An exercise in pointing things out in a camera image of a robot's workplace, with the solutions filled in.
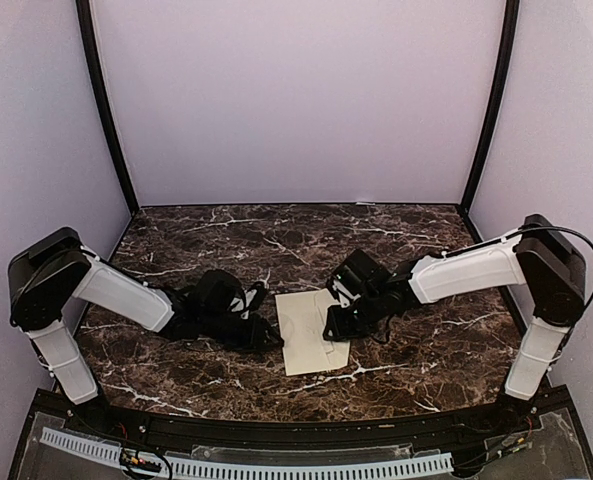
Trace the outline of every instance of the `marble tabletop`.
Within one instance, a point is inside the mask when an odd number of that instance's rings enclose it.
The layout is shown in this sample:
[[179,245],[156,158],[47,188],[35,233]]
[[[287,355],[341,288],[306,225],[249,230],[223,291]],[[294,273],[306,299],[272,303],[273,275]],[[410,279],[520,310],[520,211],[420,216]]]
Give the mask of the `marble tabletop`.
[[[355,248],[390,270],[472,239],[449,205],[238,205],[141,210],[113,263],[181,288],[222,268],[273,296],[320,289]],[[280,350],[241,355],[209,339],[169,342],[92,306],[76,335],[110,401],[175,415],[247,421],[380,419],[492,402],[520,336],[497,290],[453,297],[394,319],[391,340],[354,340],[349,365],[287,377]]]

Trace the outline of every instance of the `white wall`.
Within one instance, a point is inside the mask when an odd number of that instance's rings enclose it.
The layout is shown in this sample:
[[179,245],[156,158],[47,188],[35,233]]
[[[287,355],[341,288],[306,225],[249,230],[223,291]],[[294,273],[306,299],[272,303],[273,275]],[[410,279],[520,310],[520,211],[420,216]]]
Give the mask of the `white wall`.
[[[507,89],[472,216],[490,237],[532,212],[593,239],[593,0],[521,5]],[[583,252],[591,288],[593,257]],[[551,378],[568,384],[593,449],[593,306]]]
[[9,326],[7,264],[63,225],[107,254],[128,219],[89,84],[73,1],[0,1],[0,479],[37,386]]
[[459,201],[504,4],[94,2],[139,200]]

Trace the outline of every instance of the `robotic arm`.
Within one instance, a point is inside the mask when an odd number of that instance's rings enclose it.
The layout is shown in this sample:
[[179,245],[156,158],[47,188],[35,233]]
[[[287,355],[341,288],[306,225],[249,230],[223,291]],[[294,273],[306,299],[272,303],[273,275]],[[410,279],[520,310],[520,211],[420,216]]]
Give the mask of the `robotic arm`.
[[535,303],[533,319],[505,393],[529,400],[586,308],[585,260],[556,229],[543,216],[531,215],[501,237],[405,262],[393,273],[356,250],[327,282],[340,306],[329,308],[323,336],[335,341],[365,337],[376,332],[381,319],[445,297],[527,284]]
[[75,405],[101,391],[62,321],[70,297],[100,305],[170,340],[206,335],[238,351],[283,345],[267,320],[254,313],[266,295],[262,282],[245,291],[234,276],[210,270],[188,289],[151,288],[102,260],[68,227],[14,257],[8,277],[12,325],[29,336]]

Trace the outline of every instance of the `paper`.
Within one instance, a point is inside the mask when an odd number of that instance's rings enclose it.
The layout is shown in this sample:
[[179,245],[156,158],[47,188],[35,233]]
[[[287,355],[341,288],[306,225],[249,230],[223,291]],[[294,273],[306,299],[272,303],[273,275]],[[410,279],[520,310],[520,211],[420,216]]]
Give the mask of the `paper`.
[[337,302],[327,290],[276,295],[285,373],[325,372],[349,362],[349,342],[323,339],[327,308]]

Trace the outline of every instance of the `white arm segment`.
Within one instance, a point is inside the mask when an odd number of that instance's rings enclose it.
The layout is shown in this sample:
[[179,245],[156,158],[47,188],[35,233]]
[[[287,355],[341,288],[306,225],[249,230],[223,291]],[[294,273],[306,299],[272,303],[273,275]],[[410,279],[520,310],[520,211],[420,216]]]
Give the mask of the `white arm segment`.
[[98,386],[87,363],[78,350],[67,327],[61,320],[52,322],[42,330],[26,332],[45,359],[65,395],[74,405],[84,403],[98,395]]
[[160,332],[174,315],[172,304],[162,291],[147,288],[102,263],[98,257],[88,260],[91,269],[73,297],[100,305],[153,332]]
[[570,327],[555,327],[538,317],[532,319],[505,382],[507,395],[529,400],[536,394],[569,330]]
[[453,257],[426,256],[412,269],[409,280],[420,303],[501,285],[521,285],[525,276],[513,251],[517,235]]

